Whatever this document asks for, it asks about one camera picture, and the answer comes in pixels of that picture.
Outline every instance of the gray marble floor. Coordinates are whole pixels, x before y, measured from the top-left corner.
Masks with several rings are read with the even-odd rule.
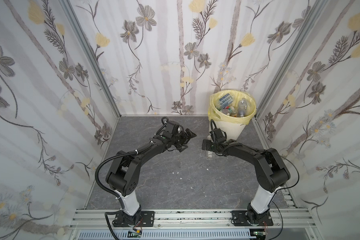
[[[117,124],[106,158],[118,151],[131,151],[149,142],[162,126],[161,117],[122,117]],[[206,157],[202,151],[203,139],[208,135],[207,117],[170,117],[184,128],[197,134],[188,142],[188,149],[164,152],[149,160],[141,168],[137,199],[143,209],[237,209],[246,208],[254,197],[258,183],[254,167],[235,157]],[[262,148],[252,122],[238,138],[248,146]],[[99,178],[105,186],[110,167],[106,164]],[[279,192],[274,202],[287,207]],[[87,209],[119,209],[115,197],[98,185],[94,186]]]

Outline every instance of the trash can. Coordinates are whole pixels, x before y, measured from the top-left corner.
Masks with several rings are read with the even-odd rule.
[[[245,117],[243,118],[235,118],[231,116],[227,116],[221,113],[214,105],[215,100],[222,98],[224,95],[229,93],[234,97],[232,105],[236,107],[238,102],[245,98],[248,103],[248,108]],[[237,90],[223,90],[212,94],[210,96],[209,108],[208,108],[208,119],[211,121],[213,119],[216,123],[216,126],[220,128],[222,131],[226,132],[227,139],[234,139],[240,136],[240,133],[243,131],[244,127],[250,123],[252,117],[256,114],[256,101],[254,98],[245,92],[237,91]]]

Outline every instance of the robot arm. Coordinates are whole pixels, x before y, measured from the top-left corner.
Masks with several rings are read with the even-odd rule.
[[[276,191],[279,190],[291,177],[278,152],[246,147],[235,140],[227,140],[221,129],[210,132],[212,141],[204,139],[202,149],[213,151],[222,156],[235,156],[254,165],[259,187],[254,199],[248,204],[246,219],[249,224],[261,223],[269,212]]]
[[[125,221],[131,225],[136,225],[140,220],[141,206],[136,198],[135,188],[139,182],[141,166],[154,156],[164,151],[178,150],[184,151],[188,146],[188,141],[196,137],[189,129],[184,130],[178,122],[169,121],[167,117],[162,118],[163,126],[156,132],[151,142],[142,146],[140,149],[147,149],[139,152],[136,150],[134,156],[123,156],[115,158],[106,176],[106,182],[119,197],[119,201],[124,212]]]

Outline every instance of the clear plastic bottle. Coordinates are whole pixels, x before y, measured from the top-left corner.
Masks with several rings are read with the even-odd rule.
[[[231,115],[231,111],[226,109],[226,108],[223,108],[220,110],[220,112],[224,115],[227,115],[227,116],[230,116]]]
[[[242,98],[237,104],[237,117],[245,117],[248,108],[248,103],[245,98]]]
[[[211,140],[211,141],[212,141],[211,135],[208,135],[206,138],[207,138],[208,140]],[[212,152],[212,151],[206,151],[206,157],[207,157],[207,158],[213,158],[214,155],[215,155],[214,152]]]
[[[221,109],[223,109],[223,108],[227,107],[228,105],[230,105],[231,103],[233,103],[233,100],[234,100],[234,96],[227,93],[220,99],[216,100],[214,102],[214,104],[215,104],[215,107],[217,108],[217,110],[220,111]]]

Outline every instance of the white wall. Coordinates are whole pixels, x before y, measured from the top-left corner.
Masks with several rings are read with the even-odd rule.
[[[116,123],[60,4],[49,2],[48,26],[46,3],[0,1],[1,239],[65,238]]]
[[[360,0],[327,4],[258,119],[323,237],[360,239]]]
[[[122,27],[125,20],[131,26],[140,20],[138,1],[71,3],[96,55],[102,53],[99,65],[122,114],[206,114],[209,95],[221,88],[242,89],[262,100],[298,34],[302,12],[314,1],[141,0],[155,25],[151,31],[135,25],[136,40],[126,42]],[[215,7],[200,40],[192,21],[203,21],[200,12],[207,13],[209,4]],[[188,43],[198,45],[199,55],[208,54],[208,68],[200,67],[198,56],[184,55]]]

